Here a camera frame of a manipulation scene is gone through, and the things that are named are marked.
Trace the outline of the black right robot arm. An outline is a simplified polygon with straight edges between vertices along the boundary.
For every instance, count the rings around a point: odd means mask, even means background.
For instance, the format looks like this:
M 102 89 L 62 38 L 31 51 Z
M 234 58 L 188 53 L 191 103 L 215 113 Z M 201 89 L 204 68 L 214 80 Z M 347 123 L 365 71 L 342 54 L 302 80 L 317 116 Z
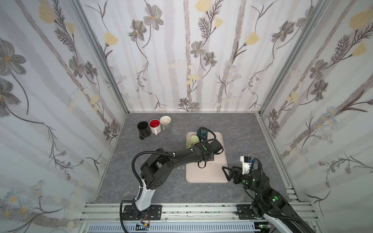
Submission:
M 289 202 L 270 185 L 258 158 L 244 157 L 242 167 L 222 167 L 228 181 L 243 185 L 252 199 L 250 214 L 265 219 L 276 233 L 312 233 L 313 229 L 296 213 Z

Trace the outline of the white cream mug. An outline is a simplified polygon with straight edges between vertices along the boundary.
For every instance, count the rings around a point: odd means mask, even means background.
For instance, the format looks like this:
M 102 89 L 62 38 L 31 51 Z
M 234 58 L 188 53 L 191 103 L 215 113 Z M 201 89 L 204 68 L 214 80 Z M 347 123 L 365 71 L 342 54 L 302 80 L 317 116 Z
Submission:
M 162 132 L 162 125 L 159 119 L 152 119 L 149 122 L 149 127 L 151 129 L 152 134 L 156 136 Z

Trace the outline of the dark green mug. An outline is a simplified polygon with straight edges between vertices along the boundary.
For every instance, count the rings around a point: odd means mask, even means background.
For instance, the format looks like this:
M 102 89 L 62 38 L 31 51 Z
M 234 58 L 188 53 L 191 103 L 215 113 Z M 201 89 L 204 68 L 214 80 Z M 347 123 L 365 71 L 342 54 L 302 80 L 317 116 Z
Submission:
M 208 131 L 204 127 L 197 130 L 197 137 L 200 141 L 208 140 Z

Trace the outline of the grey mug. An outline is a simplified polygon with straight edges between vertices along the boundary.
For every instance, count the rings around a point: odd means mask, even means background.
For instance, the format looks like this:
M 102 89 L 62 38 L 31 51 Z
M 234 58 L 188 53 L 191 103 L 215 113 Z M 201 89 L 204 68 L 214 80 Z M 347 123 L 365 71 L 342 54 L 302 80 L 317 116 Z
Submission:
M 168 132 L 172 128 L 172 119 L 169 116 L 162 116 L 160 118 L 162 131 Z

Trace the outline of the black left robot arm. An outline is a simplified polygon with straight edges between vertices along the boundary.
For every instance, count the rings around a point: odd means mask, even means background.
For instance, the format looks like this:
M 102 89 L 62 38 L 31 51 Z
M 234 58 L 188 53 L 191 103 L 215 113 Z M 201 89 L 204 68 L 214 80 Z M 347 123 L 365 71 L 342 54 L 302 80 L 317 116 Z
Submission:
M 190 163 L 204 163 L 213 161 L 215 155 L 224 152 L 223 145 L 218 141 L 217 136 L 211 130 L 200 127 L 197 132 L 206 130 L 212 134 L 212 139 L 202 140 L 193 144 L 190 148 L 167 152 L 162 148 L 151 151 L 142 151 L 134 156 L 131 161 L 132 172 L 139 182 L 139 191 L 132 200 L 122 200 L 119 206 L 119 222 L 123 232 L 127 232 L 124 225 L 123 204 L 130 203 L 132 214 L 135 219 L 144 219 L 151 213 L 151 202 L 155 190 L 161 187 L 170 176 L 171 172 L 180 166 Z

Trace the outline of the black mug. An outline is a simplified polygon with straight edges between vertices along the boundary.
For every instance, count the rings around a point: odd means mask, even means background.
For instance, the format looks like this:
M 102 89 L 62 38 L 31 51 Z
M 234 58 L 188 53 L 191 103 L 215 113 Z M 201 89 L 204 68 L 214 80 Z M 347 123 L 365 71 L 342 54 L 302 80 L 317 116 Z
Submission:
M 150 126 L 146 121 L 139 122 L 137 124 L 137 129 L 139 131 L 140 140 L 143 140 L 152 134 Z

